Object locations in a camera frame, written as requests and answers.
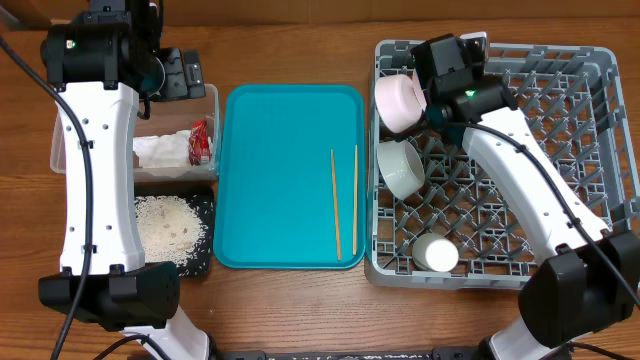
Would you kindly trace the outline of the small pink white bowl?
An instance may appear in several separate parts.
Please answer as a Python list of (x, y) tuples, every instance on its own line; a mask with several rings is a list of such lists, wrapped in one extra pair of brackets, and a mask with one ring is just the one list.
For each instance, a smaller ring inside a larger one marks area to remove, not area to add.
[(411, 76), (398, 74), (379, 78), (374, 98), (379, 116), (393, 133), (401, 133), (414, 126), (424, 111), (414, 94)]

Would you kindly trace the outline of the white napkin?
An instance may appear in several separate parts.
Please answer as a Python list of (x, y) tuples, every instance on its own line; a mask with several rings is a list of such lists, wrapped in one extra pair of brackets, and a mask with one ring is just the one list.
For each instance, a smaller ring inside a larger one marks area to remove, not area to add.
[(133, 151), (141, 168), (186, 167), (189, 162), (189, 130), (162, 136), (133, 138)]

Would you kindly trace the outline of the red snack wrapper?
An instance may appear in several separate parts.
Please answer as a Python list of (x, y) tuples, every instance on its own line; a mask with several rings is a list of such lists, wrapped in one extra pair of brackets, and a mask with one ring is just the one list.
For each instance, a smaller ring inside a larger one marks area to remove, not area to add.
[(188, 144), (189, 161), (192, 166), (208, 164), (211, 161), (206, 120), (200, 120), (192, 126)]

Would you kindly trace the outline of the white cup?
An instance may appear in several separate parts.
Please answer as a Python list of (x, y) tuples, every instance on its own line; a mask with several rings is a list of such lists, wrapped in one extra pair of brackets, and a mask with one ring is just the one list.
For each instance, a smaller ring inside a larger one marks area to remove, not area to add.
[(436, 233), (421, 235), (412, 246), (412, 259), (421, 270), (450, 272), (459, 260), (457, 247)]

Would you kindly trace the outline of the large white plate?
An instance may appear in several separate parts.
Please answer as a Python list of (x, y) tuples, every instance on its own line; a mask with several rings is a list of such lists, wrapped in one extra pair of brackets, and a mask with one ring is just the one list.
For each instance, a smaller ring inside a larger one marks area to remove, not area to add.
[(421, 110), (424, 111), (427, 108), (427, 101), (423, 93), (423, 90), (419, 81), (419, 76), (416, 70), (413, 71), (411, 79), (412, 79), (414, 94), (417, 98), (418, 103), (420, 104)]

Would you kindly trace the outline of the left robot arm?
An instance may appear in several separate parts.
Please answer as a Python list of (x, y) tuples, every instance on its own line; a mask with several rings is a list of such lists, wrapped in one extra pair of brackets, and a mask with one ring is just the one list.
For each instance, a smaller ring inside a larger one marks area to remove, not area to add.
[(152, 102), (204, 95), (190, 62), (160, 45), (164, 6), (93, 1), (41, 46), (64, 137), (66, 229), (60, 270), (40, 279), (43, 305), (137, 341), (158, 359), (211, 359), (212, 338), (180, 308), (175, 264), (149, 263), (133, 179), (135, 124)]

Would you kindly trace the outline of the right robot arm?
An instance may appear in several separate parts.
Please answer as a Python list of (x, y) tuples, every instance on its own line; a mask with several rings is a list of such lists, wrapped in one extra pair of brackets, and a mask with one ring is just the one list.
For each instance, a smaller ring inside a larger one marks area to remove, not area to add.
[(484, 33), (446, 34), (412, 48), (426, 99), (421, 121), (489, 175), (538, 265), (518, 295), (518, 317), (483, 341), (481, 356), (545, 359), (638, 309), (639, 239), (631, 230), (610, 233), (571, 190), (508, 86), (485, 74), (488, 51)]

